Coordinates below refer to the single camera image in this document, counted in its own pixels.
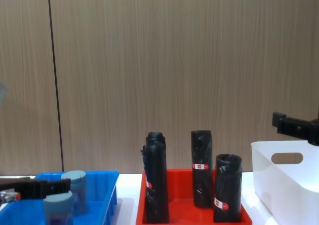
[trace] blue plastic crate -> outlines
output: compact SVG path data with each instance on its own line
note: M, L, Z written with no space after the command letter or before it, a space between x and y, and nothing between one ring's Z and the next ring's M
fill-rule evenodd
M36 179L60 180L63 173L38 174ZM74 225L110 225L114 215L116 181L119 173L113 171L86 172L87 212L73 217ZM24 200L9 203L0 211L0 225L45 225L42 200Z

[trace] black plastic bag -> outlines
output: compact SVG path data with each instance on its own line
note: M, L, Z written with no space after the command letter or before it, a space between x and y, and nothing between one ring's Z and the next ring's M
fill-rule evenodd
M194 205L211 208L213 205L212 136L210 130L191 132Z
M241 221L242 159L234 154L216 157L214 222Z
M166 144L163 134L149 133L141 152L147 181L145 194L147 223L169 223Z

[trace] wood grain wall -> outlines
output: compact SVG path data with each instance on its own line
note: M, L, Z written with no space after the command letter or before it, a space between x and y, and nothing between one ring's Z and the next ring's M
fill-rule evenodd
M190 167L190 131L251 170L272 112L319 105L318 0L51 0L65 169L140 172L148 131Z
M60 171L48 0L0 0L0 175Z

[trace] white container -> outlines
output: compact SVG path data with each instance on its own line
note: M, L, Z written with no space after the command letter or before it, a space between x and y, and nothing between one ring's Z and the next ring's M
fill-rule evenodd
M275 153L301 153L299 164L274 164ZM281 225L319 224L319 146L307 141L252 143L254 186Z

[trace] blue container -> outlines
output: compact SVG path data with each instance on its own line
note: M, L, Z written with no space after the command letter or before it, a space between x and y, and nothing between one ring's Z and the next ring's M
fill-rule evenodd
M36 179L57 181L63 173L38 174ZM118 172L86 172L87 212L73 217L73 225L110 225L116 200ZM0 211L0 225L45 225L43 200L9 203Z

